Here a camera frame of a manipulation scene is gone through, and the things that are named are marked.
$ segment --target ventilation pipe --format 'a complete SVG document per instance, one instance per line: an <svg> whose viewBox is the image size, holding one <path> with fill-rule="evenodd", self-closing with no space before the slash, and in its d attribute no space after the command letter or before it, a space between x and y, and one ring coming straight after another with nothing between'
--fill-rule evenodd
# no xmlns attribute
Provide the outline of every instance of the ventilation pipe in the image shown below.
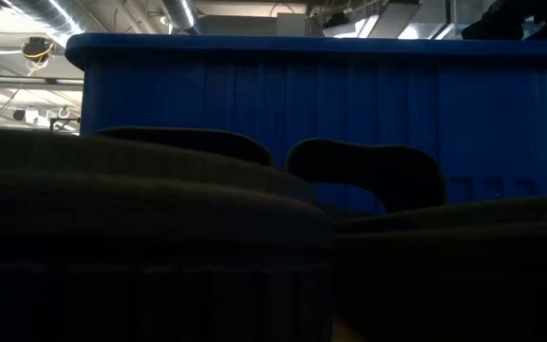
<svg viewBox="0 0 547 342"><path fill-rule="evenodd" d="M163 13L176 30L200 34L198 11L191 0L161 0Z"/></svg>
<svg viewBox="0 0 547 342"><path fill-rule="evenodd" d="M106 32L79 0L2 0L20 15L35 22L56 43L66 47L75 34Z"/></svg>

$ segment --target ceiling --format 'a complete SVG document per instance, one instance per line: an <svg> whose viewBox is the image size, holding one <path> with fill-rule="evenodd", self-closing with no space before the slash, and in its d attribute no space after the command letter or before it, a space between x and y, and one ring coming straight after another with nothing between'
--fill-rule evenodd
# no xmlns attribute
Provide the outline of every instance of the ceiling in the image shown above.
<svg viewBox="0 0 547 342"><path fill-rule="evenodd" d="M124 17L112 0L79 0L89 10L93 17L108 32L135 33L130 21ZM424 0L403 35L408 38L427 38L446 20L446 0ZM480 18L493 0L459 1L458 20L469 23ZM151 24L160 33L167 33L168 26L160 9L159 0L135 0ZM225 1L208 0L196 2L200 13L200 21L207 28L206 34L251 34L267 35L275 33L275 17L278 13L300 13L313 15L324 13L328 9L339 10L348 7L355 8L359 4L368 4L365 0L351 2L339 0L293 0L291 3L262 2L253 0ZM326 20L324 15L317 17L318 21ZM42 29L31 21L18 15L14 10L0 8L0 50L19 49L29 37L47 37ZM81 70L71 65L64 57L63 50L57 47L47 61L47 66L34 70L32 77L82 79ZM22 54L0 55L0 75L27 76L32 64ZM51 112L66 107L71 115L81 114L81 91L47 89L18 89L9 85L0 87L0 104L9 101L9 108L29 107L39 108L40 113ZM15 123L11 118L13 109L5 109L0 113L0 125L31 127L30 124Z"/></svg>

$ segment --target duct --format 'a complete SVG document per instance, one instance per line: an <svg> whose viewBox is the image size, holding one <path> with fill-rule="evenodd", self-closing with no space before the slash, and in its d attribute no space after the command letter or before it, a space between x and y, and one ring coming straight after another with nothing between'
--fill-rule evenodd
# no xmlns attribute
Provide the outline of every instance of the duct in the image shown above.
<svg viewBox="0 0 547 342"><path fill-rule="evenodd" d="M198 12L191 0L161 0L163 13L174 29L200 34Z"/></svg>
<svg viewBox="0 0 547 342"><path fill-rule="evenodd" d="M20 15L35 22L56 43L83 32L106 32L78 0L2 0Z"/></svg>

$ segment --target blue panel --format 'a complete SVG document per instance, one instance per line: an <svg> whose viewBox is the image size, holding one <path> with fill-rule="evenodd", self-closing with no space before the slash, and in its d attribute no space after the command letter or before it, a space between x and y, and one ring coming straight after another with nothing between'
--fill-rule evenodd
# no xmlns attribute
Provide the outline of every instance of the blue panel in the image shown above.
<svg viewBox="0 0 547 342"><path fill-rule="evenodd" d="M228 129L280 166L309 138L406 144L439 162L451 203L547 195L547 42L86 34L66 55L85 70L82 134ZM382 211L359 188L317 190Z"/></svg>

